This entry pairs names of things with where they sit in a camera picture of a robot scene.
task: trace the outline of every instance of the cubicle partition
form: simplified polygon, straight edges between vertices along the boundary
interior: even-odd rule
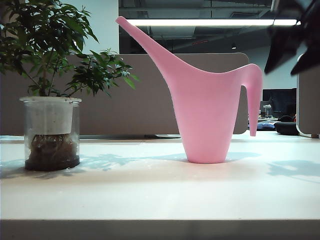
[[[209,72],[227,72],[248,64],[243,53],[177,54],[196,68]],[[80,134],[82,135],[155,135],[178,134],[170,92],[159,70],[147,54],[122,54],[123,61],[133,66],[131,71],[141,82],[131,89],[122,80],[119,88],[112,88],[111,98],[99,92],[95,97],[86,92],[75,94],[80,104]],[[77,58],[71,56],[75,63]],[[55,85],[64,89],[72,77],[67,73],[57,78]],[[23,103],[19,97],[27,96],[28,79],[16,73],[1,76],[1,135],[23,135]],[[201,84],[194,79],[194,84]],[[234,134],[248,128],[246,89],[242,87]]]

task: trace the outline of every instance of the watering can body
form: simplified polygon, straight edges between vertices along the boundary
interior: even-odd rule
[[[262,71],[257,65],[223,73],[203,71],[163,48],[124,17],[116,22],[145,49],[165,79],[189,162],[225,161],[241,86],[247,92],[250,135],[256,135],[262,92]]]

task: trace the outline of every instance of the ceiling light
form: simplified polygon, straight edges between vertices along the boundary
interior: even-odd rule
[[[296,19],[128,19],[135,26],[293,26]]]

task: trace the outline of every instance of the watering can handle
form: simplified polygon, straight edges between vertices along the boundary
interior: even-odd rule
[[[246,88],[250,136],[256,136],[263,84],[262,71],[252,63],[238,68],[237,71],[240,71],[241,85]]]

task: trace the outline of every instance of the watering can spout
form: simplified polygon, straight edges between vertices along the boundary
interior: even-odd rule
[[[115,22],[143,47],[170,87],[172,81],[175,80],[170,77],[171,74],[176,73],[177,69],[187,67],[188,64],[146,35],[138,27],[131,25],[123,16],[119,16]]]

